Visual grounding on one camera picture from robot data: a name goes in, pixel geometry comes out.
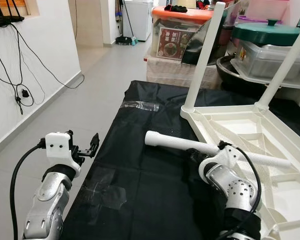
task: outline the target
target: green pot lid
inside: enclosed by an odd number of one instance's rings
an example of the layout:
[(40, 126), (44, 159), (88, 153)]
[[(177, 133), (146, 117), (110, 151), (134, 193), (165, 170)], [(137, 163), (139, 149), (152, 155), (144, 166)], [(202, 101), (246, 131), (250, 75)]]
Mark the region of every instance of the green pot lid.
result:
[(300, 28), (276, 24), (277, 20), (268, 19), (268, 23), (241, 23), (234, 27), (232, 37), (260, 45), (292, 46)]

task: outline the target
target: tile floor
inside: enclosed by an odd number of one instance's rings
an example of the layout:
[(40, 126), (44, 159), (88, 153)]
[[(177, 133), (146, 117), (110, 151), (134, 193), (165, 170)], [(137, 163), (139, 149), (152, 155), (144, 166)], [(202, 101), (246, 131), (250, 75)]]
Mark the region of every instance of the tile floor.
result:
[[(73, 142), (82, 148), (88, 147), (91, 137), (98, 132), (102, 143), (130, 82), (146, 80), (147, 65), (143, 57), (150, 44), (149, 38), (147, 42), (139, 42), (135, 46), (115, 45), (109, 49), (90, 50), (78, 47), (85, 82), (77, 89), (67, 89), (0, 153), (0, 240), (13, 239), (9, 188), (12, 172), (19, 158), (33, 147), (40, 137), (50, 132), (65, 132), (71, 129), (74, 132)], [(20, 239), (24, 220), (32, 204), (32, 196), (40, 185), (43, 173), (49, 167), (45, 154), (44, 150), (35, 151), (19, 170), (15, 202)], [(92, 161), (86, 158), (81, 175), (73, 181), (64, 217)]]

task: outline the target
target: black tablecloth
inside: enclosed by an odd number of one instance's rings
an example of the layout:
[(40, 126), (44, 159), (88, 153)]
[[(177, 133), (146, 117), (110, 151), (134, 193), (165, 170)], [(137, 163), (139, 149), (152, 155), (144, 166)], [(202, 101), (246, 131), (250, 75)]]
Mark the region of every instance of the black tablecloth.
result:
[[(180, 150), (144, 145), (148, 130), (198, 140), (180, 117), (188, 88), (132, 81), (66, 217), (63, 240), (210, 240), (222, 228), (225, 199), (198, 176)], [(201, 89), (196, 106), (250, 105), (256, 99)], [(300, 135), (300, 108), (274, 99), (271, 111)]]

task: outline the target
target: white plastic tube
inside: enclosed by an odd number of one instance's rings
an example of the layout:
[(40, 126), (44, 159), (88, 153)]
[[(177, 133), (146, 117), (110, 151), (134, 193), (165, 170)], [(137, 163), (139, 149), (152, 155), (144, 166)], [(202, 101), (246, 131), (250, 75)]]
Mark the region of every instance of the white plastic tube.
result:
[(275, 73), (269, 86), (264, 91), (260, 100), (255, 103), (255, 105), (259, 109), (262, 109), (262, 110), (268, 109), (271, 99), (274, 97), (278, 88), (280, 87), (283, 80), (285, 79), (288, 72), (290, 71), (292, 65), (295, 63), (299, 53), (300, 53), (300, 34), (297, 37), (297, 39), (295, 40), (294, 44), (292, 45), (292, 47), (291, 47), (290, 51), (288, 52), (288, 54), (286, 55), (285, 59), (283, 60), (278, 71)]
[(215, 5), (213, 16), (211, 18), (210, 25), (205, 35), (202, 50), (196, 64), (193, 79), (190, 84), (189, 92), (186, 96), (186, 100), (182, 109), (186, 112), (194, 112), (194, 106), (199, 92), (200, 84), (202, 78), (204, 77), (207, 63), (211, 54), (212, 47), (215, 42), (215, 38), (219, 29), (222, 15), (224, 13), (226, 4), (224, 2), (218, 1)]
[[(167, 136), (160, 134), (156, 131), (147, 131), (145, 134), (144, 143), (149, 146), (162, 146), (167, 148), (180, 149), (184, 151), (193, 148), (211, 156), (217, 155), (217, 153), (220, 151), (218, 146), (213, 144), (187, 140), (174, 136)], [(246, 154), (251, 159), (251, 161), (256, 164), (279, 168), (289, 168), (291, 166), (290, 161), (286, 159), (273, 156), (266, 156), (253, 152), (246, 152)], [(243, 155), (238, 156), (238, 160), (246, 161)]]

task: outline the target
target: white refrigerator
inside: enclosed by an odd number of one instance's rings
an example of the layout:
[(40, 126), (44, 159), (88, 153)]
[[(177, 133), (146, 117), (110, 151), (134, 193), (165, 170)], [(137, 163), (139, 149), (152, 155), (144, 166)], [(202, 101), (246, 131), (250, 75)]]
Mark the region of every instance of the white refrigerator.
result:
[(146, 41), (152, 31), (151, 10), (154, 5), (153, 0), (125, 0), (125, 5), (126, 8), (124, 5), (122, 6), (123, 36), (132, 38), (134, 34), (138, 41)]

